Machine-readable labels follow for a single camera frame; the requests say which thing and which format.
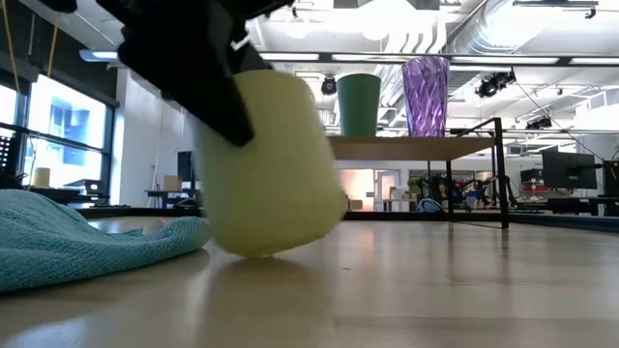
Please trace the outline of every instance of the monitor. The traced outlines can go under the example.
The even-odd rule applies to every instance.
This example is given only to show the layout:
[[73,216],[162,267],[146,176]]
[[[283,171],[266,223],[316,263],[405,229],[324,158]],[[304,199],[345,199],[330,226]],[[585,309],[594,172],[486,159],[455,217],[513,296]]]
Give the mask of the monitor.
[[597,189],[593,155],[542,151],[544,185],[557,189]]

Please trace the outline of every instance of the green cup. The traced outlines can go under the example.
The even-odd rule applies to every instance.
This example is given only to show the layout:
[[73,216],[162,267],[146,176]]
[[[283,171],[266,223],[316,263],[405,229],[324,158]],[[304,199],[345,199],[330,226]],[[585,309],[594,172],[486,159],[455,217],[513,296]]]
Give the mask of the green cup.
[[338,80],[339,119],[345,136],[376,136],[380,77],[354,73]]

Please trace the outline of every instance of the purple vase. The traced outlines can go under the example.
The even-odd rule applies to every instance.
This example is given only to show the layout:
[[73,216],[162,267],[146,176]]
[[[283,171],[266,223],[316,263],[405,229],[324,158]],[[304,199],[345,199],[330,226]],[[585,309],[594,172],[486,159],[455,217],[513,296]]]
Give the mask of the purple vase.
[[445,136],[449,60],[421,57],[402,65],[410,136]]

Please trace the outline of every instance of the teal towel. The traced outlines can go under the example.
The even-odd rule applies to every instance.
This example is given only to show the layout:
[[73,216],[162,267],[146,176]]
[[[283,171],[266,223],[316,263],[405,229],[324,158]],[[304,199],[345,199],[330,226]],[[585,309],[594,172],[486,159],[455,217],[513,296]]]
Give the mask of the teal towel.
[[108,234],[37,193],[0,189],[0,292],[130,270],[203,247],[206,222],[171,221],[155,234]]

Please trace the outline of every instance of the white wall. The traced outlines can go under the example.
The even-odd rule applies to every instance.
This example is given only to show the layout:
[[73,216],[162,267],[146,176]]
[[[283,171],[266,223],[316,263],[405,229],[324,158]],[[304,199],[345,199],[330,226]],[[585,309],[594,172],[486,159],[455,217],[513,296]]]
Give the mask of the white wall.
[[159,96],[119,70],[110,203],[146,207],[157,163],[157,181],[176,175],[177,153],[192,149],[188,115],[177,111]]

